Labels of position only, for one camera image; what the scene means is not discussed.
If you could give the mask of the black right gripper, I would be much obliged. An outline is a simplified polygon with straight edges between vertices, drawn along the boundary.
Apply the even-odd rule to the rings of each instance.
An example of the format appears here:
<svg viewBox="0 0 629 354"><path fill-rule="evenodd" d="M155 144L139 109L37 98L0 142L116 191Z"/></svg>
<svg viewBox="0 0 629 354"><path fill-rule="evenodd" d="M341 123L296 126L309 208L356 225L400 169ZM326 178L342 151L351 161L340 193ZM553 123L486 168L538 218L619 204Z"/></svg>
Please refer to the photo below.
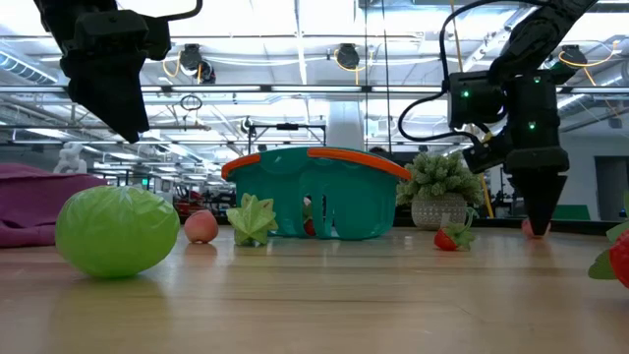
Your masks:
<svg viewBox="0 0 629 354"><path fill-rule="evenodd" d="M505 83L506 124L485 143L463 151L468 168L481 173L501 164L524 199L535 236L544 236L569 169L559 142L556 89L549 73L516 77Z"/></svg>

